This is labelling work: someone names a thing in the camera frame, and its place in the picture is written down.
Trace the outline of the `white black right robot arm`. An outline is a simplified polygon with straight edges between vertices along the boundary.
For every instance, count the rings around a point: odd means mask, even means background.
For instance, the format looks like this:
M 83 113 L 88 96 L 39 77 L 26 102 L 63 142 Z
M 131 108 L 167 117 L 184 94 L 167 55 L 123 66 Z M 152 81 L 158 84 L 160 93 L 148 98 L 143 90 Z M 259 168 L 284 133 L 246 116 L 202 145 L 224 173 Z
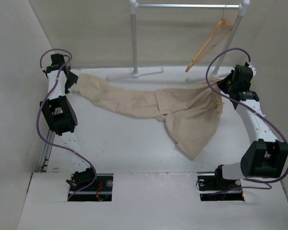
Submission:
M 270 190 L 273 183 L 288 174 L 288 168 L 284 169 L 288 165 L 288 142 L 283 134 L 281 140 L 273 134 L 273 130 L 279 130 L 262 114 L 259 97 L 250 90 L 252 77 L 251 69 L 238 68 L 217 83 L 214 92 L 232 102 L 248 133 L 250 146 L 239 162 L 219 165 L 213 176 L 199 178 L 196 187 L 200 191 L 210 195 L 241 191 L 241 180 Z

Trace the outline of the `beige trousers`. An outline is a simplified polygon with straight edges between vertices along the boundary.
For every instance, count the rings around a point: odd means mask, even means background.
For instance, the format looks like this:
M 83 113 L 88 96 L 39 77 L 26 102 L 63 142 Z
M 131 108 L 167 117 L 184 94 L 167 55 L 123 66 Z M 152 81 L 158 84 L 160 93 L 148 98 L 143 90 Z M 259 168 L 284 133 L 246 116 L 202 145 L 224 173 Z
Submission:
M 81 74 L 71 92 L 95 106 L 138 119 L 155 119 L 165 124 L 176 148 L 194 160 L 216 133 L 224 103 L 216 89 L 200 81 L 191 88 L 154 91 L 129 90 L 111 85 L 94 75 Z

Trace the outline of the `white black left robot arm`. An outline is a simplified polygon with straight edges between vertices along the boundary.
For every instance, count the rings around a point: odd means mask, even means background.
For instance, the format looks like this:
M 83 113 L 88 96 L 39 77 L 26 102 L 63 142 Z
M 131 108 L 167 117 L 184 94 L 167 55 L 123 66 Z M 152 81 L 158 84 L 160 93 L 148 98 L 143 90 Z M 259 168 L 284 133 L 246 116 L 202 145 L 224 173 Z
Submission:
M 43 101 L 40 102 L 39 114 L 43 115 L 49 129 L 61 138 L 63 145 L 50 143 L 50 145 L 65 149 L 70 152 L 70 157 L 75 166 L 79 166 L 82 171 L 76 171 L 67 183 L 76 192 L 83 190 L 93 191 L 98 186 L 96 170 L 91 162 L 82 156 L 77 141 L 75 128 L 78 125 L 75 111 L 73 110 L 65 89 L 61 81 L 69 80 L 71 76 L 64 73 L 64 68 L 59 64 L 48 66 L 45 70 L 48 76 L 48 93 Z

